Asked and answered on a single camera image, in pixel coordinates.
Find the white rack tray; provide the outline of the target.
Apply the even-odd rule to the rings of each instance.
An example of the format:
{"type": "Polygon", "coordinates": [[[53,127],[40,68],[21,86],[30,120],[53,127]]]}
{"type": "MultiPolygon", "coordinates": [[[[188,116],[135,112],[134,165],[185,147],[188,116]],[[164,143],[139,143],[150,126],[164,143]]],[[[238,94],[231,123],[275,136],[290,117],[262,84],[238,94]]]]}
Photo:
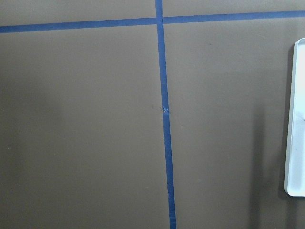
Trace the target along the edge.
{"type": "Polygon", "coordinates": [[[285,159],[284,190],[305,196],[305,40],[294,45],[285,159]]]}

